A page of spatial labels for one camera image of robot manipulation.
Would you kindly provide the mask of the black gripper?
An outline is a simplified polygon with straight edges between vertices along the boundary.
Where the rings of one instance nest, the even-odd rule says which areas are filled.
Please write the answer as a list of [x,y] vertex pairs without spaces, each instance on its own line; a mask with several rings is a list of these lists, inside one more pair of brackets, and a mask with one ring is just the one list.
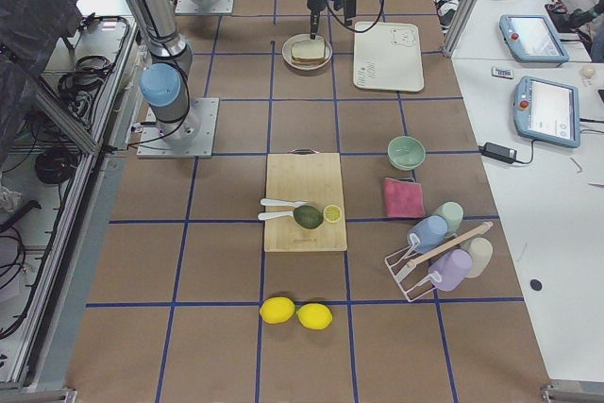
[[307,0],[307,8],[310,11],[311,40],[315,40],[317,37],[321,13],[327,9],[329,1],[332,2],[334,10],[343,11],[344,25],[352,26],[352,20],[357,15],[357,0]]

